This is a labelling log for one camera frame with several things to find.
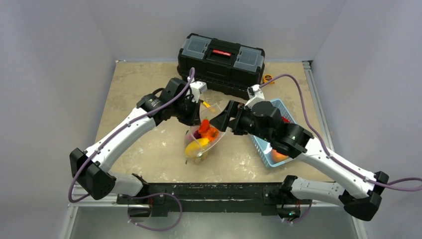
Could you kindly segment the clear zip top bag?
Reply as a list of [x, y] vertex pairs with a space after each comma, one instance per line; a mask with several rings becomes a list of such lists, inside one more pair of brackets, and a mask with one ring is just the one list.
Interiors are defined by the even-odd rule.
[[185, 163], [199, 164], [208, 158], [225, 132], [212, 126], [210, 120], [222, 112], [218, 104], [210, 105], [202, 102], [204, 109], [200, 110], [200, 124], [189, 128], [184, 136]]

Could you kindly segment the yellow mango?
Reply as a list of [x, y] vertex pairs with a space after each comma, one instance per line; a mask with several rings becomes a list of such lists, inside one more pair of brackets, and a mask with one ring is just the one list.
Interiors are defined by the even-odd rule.
[[209, 147], [210, 141], [207, 138], [200, 138], [190, 142], [185, 148], [187, 157], [198, 157]]

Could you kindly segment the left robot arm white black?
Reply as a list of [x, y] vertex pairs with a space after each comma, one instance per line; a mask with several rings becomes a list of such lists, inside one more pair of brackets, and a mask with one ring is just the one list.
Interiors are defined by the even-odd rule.
[[82, 186], [95, 200], [110, 193], [129, 195], [135, 203], [148, 199], [148, 190], [138, 175], [118, 175], [111, 168], [118, 158], [144, 134], [171, 117], [188, 126], [200, 123], [200, 95], [204, 82], [189, 77], [172, 78], [164, 88], [145, 95], [130, 114], [99, 142], [70, 153], [73, 183]]

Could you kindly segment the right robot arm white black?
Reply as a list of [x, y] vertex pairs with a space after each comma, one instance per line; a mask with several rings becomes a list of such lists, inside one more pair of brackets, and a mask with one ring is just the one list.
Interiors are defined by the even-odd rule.
[[324, 150], [311, 132], [285, 122], [280, 110], [270, 102], [261, 101], [249, 107], [230, 101], [210, 124], [222, 132], [229, 128], [235, 135], [256, 136], [270, 143], [278, 153], [304, 162], [333, 179], [329, 183], [288, 175], [274, 194], [284, 202], [323, 201], [342, 206], [348, 214], [363, 221], [372, 220], [378, 212], [383, 189], [376, 183], [387, 182], [388, 175], [360, 169], [331, 150]]

